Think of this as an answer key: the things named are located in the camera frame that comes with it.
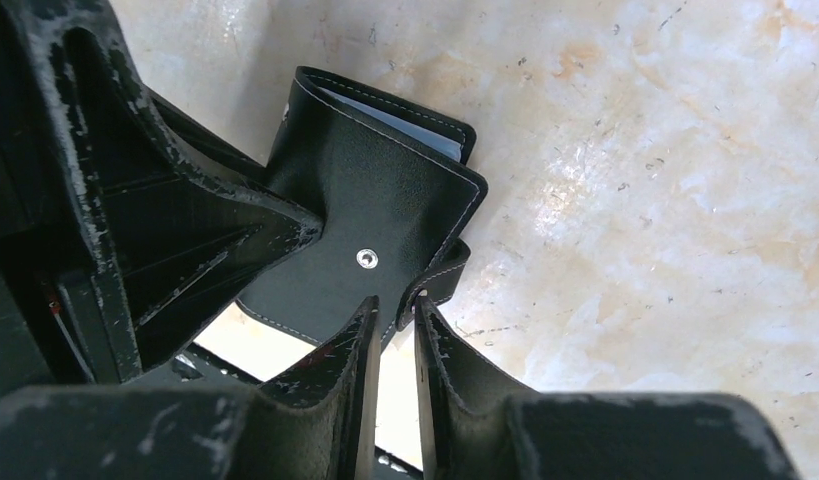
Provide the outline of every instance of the silver button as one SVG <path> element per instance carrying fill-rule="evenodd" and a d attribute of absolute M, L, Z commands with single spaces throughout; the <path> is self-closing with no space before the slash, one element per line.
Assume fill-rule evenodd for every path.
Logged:
<path fill-rule="evenodd" d="M 356 253 L 356 262 L 358 262 L 362 268 L 367 268 L 370 270 L 377 267 L 380 259 L 377 257 L 377 252 L 371 250 L 370 248 L 363 248 Z"/>

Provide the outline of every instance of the card holder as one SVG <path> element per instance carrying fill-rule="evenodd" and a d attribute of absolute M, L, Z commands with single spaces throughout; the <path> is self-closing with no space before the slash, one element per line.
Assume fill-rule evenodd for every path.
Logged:
<path fill-rule="evenodd" d="M 488 191 L 465 166 L 475 141 L 467 124 L 298 68 L 261 183 L 323 218 L 324 232 L 259 276 L 239 306 L 319 344 L 368 296 L 380 298 L 383 342 L 417 295 L 449 300 L 470 255 L 458 236 Z"/>

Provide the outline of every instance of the wallet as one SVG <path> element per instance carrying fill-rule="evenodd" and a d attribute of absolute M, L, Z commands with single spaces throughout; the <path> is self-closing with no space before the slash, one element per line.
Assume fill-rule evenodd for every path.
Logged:
<path fill-rule="evenodd" d="M 261 183 L 324 220 L 321 239 L 238 297 L 252 318 L 312 344 L 380 299 L 383 343 L 418 295 L 450 299 L 470 256 L 458 237 L 488 192 L 466 166 L 467 124 L 322 70 L 297 69 Z"/>

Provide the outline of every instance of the marble floor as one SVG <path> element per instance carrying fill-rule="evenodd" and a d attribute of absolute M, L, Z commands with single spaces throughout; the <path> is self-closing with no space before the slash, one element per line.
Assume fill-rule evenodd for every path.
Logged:
<path fill-rule="evenodd" d="M 144 81 L 266 161 L 312 65 L 472 124 L 490 193 L 443 307 L 544 391 L 725 391 L 819 479 L 819 0 L 113 0 Z M 270 377 L 310 347 L 228 310 Z M 420 462 L 411 331 L 377 442 Z"/>

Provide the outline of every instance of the beige tile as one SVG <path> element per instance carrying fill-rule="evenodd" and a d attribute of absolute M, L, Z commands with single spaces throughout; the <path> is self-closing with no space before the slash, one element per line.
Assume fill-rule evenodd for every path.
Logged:
<path fill-rule="evenodd" d="M 468 341 L 541 390 L 741 394 L 819 478 L 819 0 L 114 3 L 145 81 L 262 161 L 299 64 L 473 124 Z M 293 362 L 235 318 L 201 342 Z M 378 439 L 417 459 L 411 362 Z"/>

